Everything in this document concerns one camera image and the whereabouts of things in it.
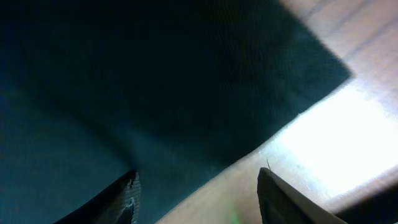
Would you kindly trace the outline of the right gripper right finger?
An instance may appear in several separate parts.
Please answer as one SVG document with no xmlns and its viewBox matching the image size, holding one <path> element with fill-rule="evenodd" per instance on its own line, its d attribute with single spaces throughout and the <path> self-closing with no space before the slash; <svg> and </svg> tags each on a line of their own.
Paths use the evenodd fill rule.
<svg viewBox="0 0 398 224">
<path fill-rule="evenodd" d="M 268 168 L 260 168 L 257 195 L 263 224 L 346 224 Z"/>
</svg>

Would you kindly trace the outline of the black long pants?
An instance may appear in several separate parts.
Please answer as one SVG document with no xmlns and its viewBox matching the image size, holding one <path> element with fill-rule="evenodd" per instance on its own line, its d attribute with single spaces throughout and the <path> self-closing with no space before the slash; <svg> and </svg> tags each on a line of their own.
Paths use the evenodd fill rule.
<svg viewBox="0 0 398 224">
<path fill-rule="evenodd" d="M 155 223 L 349 76 L 279 1 L 2 1 L 1 222 L 136 170 Z"/>
</svg>

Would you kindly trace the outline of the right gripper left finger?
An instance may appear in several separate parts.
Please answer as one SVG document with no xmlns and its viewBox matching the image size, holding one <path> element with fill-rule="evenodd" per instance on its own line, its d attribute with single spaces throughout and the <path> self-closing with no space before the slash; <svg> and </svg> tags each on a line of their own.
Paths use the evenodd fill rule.
<svg viewBox="0 0 398 224">
<path fill-rule="evenodd" d="M 130 170 L 55 224 L 134 224 L 139 216 L 140 196 L 139 176 Z"/>
</svg>

